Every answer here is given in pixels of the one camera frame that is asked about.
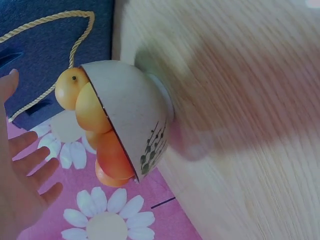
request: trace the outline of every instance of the bowl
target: bowl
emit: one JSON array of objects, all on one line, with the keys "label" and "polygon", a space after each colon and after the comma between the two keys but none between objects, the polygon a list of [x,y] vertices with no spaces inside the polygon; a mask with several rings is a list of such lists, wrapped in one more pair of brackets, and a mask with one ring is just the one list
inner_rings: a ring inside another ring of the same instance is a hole
[{"label": "bowl", "polygon": [[116,60],[82,64],[140,182],[168,147],[174,120],[171,98],[161,81]]}]

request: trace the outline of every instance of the beige rope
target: beige rope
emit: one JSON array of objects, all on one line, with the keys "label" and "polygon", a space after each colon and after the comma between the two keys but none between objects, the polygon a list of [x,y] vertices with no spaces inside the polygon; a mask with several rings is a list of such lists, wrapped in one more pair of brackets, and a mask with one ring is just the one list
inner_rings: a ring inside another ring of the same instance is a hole
[{"label": "beige rope", "polygon": [[[35,21],[31,21],[31,22],[26,23],[22,26],[19,26],[18,28],[6,33],[2,37],[0,37],[0,44],[7,41],[8,39],[14,37],[15,35],[18,35],[19,33],[23,32],[25,30],[34,28],[35,26],[38,26],[40,24],[52,22],[57,19],[65,19],[65,18],[71,18],[71,17],[89,18],[89,22],[88,22],[88,26],[87,26],[86,30],[79,37],[79,39],[74,43],[74,45],[72,46],[70,55],[69,55],[69,68],[73,68],[74,63],[75,63],[75,53],[77,51],[77,48],[82,43],[82,41],[84,39],[86,39],[86,37],[88,36],[90,31],[92,30],[92,27],[93,27],[93,24],[95,21],[95,13],[93,11],[81,11],[81,10],[64,11],[64,12],[60,12],[60,13],[57,13],[57,14],[54,14],[51,16],[42,17],[42,18],[37,19]],[[35,100],[33,100],[29,104],[25,105],[24,107],[19,109],[15,114],[13,114],[13,116],[8,119],[9,123],[11,123],[13,120],[15,120],[15,118],[18,115],[20,115],[24,111],[28,110],[32,106],[36,105],[42,99],[44,99],[46,96],[48,96],[55,89],[55,87],[56,87],[56,82],[47,91],[45,91],[43,94],[41,94],[39,97],[37,97]]]}]

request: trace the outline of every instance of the daisy pattern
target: daisy pattern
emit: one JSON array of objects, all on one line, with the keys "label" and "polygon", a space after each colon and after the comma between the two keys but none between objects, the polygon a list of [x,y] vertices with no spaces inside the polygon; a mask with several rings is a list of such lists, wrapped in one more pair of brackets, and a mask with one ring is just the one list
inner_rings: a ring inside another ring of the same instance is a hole
[{"label": "daisy pattern", "polygon": [[140,212],[144,199],[137,195],[127,202],[127,191],[118,188],[107,200],[101,187],[91,194],[80,191],[76,196],[79,210],[66,209],[64,219],[73,228],[61,232],[65,240],[153,240],[149,228],[155,222],[151,211]]},{"label": "daisy pattern", "polygon": [[50,149],[50,155],[45,160],[59,158],[63,169],[70,169],[72,164],[77,170],[84,169],[87,165],[87,152],[96,154],[96,151],[90,147],[84,132],[77,141],[61,142],[52,131],[51,119],[34,127],[31,131],[36,132],[40,138],[38,149],[44,146]]}]

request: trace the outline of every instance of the orange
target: orange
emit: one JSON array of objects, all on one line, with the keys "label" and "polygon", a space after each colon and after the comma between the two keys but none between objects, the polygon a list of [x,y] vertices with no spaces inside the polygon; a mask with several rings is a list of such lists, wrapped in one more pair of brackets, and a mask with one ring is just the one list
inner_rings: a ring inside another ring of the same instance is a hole
[{"label": "orange", "polygon": [[97,150],[97,144],[99,138],[101,138],[101,133],[95,133],[93,131],[85,131],[86,140],[88,141],[89,145],[94,149]]},{"label": "orange", "polygon": [[103,185],[109,186],[109,187],[114,187],[114,188],[120,188],[123,185],[125,185],[126,183],[128,183],[130,180],[130,178],[123,179],[123,180],[116,180],[116,179],[109,177],[101,169],[101,167],[98,163],[98,160],[95,161],[95,175],[98,178],[98,180],[100,181],[100,183],[102,183]]},{"label": "orange", "polygon": [[73,67],[65,70],[59,76],[55,85],[55,98],[66,110],[75,110],[80,90],[89,79],[82,68]]},{"label": "orange", "polygon": [[102,170],[110,178],[124,180],[135,175],[114,131],[107,132],[99,138],[96,156]]},{"label": "orange", "polygon": [[88,82],[81,89],[75,104],[75,116],[79,126],[95,133],[106,133],[112,129],[95,90]]}]

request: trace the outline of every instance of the wood grain surface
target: wood grain surface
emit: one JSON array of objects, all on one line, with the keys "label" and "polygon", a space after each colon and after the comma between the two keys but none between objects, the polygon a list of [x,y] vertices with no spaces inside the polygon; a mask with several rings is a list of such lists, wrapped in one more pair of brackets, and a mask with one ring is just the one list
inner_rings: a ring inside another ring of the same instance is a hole
[{"label": "wood grain surface", "polygon": [[320,9],[116,0],[113,58],[170,92],[158,168],[204,240],[320,239]]}]

